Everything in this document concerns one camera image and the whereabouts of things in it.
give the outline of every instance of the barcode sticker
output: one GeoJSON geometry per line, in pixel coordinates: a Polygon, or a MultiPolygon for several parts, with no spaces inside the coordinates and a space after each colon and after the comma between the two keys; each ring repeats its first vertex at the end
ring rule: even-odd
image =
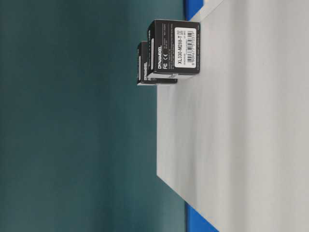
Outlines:
{"type": "Polygon", "coordinates": [[[175,67],[196,67],[196,35],[195,28],[175,28],[175,67]]]}
{"type": "Polygon", "coordinates": [[[155,56],[155,40],[151,39],[151,70],[154,69],[154,56],[155,56]]]}
{"type": "Polygon", "coordinates": [[[140,80],[140,76],[141,76],[141,74],[140,74],[140,69],[141,69],[141,59],[140,59],[140,57],[139,57],[139,80],[140,80]]]}

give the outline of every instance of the blue object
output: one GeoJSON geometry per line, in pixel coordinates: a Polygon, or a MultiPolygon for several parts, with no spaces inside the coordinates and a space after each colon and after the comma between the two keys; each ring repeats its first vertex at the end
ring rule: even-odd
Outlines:
{"type": "Polygon", "coordinates": [[[194,208],[186,203],[187,232],[218,232],[194,208]]]}
{"type": "Polygon", "coordinates": [[[190,20],[204,5],[204,0],[185,0],[185,18],[190,20]]]}

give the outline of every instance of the box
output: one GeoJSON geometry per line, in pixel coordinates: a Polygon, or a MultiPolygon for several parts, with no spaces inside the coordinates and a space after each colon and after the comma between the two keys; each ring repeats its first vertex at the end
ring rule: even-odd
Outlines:
{"type": "Polygon", "coordinates": [[[137,85],[150,86],[150,85],[170,85],[176,84],[177,79],[161,79],[161,78],[148,78],[148,44],[147,41],[142,41],[137,48],[137,85]]]}
{"type": "Polygon", "coordinates": [[[199,73],[200,23],[157,19],[147,38],[149,78],[189,78],[199,73]]]}

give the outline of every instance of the white surface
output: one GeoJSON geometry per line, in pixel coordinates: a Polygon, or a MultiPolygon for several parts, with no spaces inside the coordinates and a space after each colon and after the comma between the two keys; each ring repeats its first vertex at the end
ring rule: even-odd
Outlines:
{"type": "Polygon", "coordinates": [[[221,232],[309,231],[309,1],[225,0],[158,87],[157,175],[221,232]]]}

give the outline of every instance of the dark green wall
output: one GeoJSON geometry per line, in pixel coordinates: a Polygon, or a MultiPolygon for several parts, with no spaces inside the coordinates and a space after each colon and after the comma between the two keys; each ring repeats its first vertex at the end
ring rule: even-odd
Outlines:
{"type": "Polygon", "coordinates": [[[136,46],[182,0],[0,0],[0,231],[181,232],[136,46]]]}

